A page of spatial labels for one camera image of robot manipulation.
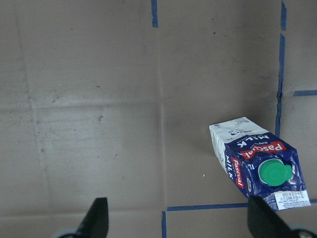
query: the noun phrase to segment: red logo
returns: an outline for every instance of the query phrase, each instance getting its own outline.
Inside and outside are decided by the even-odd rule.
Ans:
[[[244,184],[242,182],[242,174],[241,174],[241,170],[240,170],[239,161],[233,157],[231,157],[231,160],[233,162],[234,171],[236,172],[236,176],[237,176],[236,185],[239,186],[240,188],[244,189]]]
[[[273,152],[279,152],[286,150],[285,146],[280,141],[274,141],[268,145],[255,145],[251,148],[251,150],[245,150],[241,151],[240,153],[242,156],[249,160],[253,158],[255,153],[257,152],[267,152],[267,153],[273,153]]]

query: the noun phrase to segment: barcode label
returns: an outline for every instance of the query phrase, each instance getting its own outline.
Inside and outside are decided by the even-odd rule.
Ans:
[[[279,210],[310,206],[307,191],[279,191],[275,192],[275,200]]]

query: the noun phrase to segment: green cap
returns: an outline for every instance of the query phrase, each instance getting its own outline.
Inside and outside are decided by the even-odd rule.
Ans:
[[[292,167],[278,159],[264,161],[259,167],[260,179],[270,186],[280,186],[292,178]]]

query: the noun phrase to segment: black object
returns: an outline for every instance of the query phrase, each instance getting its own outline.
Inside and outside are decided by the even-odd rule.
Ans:
[[[257,196],[249,198],[248,227],[254,238],[317,238],[307,230],[291,230],[264,200]]]
[[[96,198],[76,233],[59,238],[105,238],[109,230],[108,202],[106,197]]]

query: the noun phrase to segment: blue tape strip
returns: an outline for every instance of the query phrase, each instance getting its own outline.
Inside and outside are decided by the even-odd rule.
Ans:
[[[151,0],[152,3],[152,26],[158,28],[158,2],[157,0]]]
[[[284,61],[285,61],[285,37],[280,34],[279,40],[279,74],[277,90],[277,113],[275,118],[275,135],[279,137],[281,131],[281,114],[283,98],[283,80],[284,80]]]
[[[287,15],[287,8],[282,1],[282,9],[281,9],[281,28],[283,31],[286,30],[286,15]]]
[[[166,237],[166,213],[162,212],[162,238]]]
[[[207,210],[207,209],[220,209],[220,208],[238,208],[238,207],[248,207],[248,204],[247,203],[228,203],[228,204],[214,204],[214,205],[168,207],[167,212],[188,211],[188,210]]]
[[[317,90],[295,91],[293,96],[312,96],[317,95]]]

